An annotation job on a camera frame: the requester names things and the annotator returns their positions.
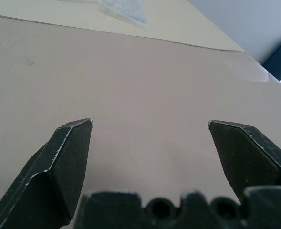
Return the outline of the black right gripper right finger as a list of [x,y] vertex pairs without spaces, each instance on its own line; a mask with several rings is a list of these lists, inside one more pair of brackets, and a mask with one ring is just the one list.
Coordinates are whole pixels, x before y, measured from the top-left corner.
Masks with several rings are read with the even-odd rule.
[[253,126],[212,120],[208,129],[241,204],[281,205],[281,149]]

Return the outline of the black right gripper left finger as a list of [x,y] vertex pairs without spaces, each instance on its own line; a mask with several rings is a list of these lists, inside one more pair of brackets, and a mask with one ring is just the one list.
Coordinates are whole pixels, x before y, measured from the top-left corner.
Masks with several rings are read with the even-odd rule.
[[0,200],[0,229],[60,229],[74,217],[85,178],[93,122],[58,127]]

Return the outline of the clear plastic bag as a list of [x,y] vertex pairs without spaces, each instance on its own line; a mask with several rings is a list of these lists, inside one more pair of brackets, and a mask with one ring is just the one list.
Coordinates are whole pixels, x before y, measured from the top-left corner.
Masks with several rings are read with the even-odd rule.
[[96,4],[100,12],[128,22],[130,24],[147,28],[148,22],[142,0],[58,0],[63,2],[78,2]]

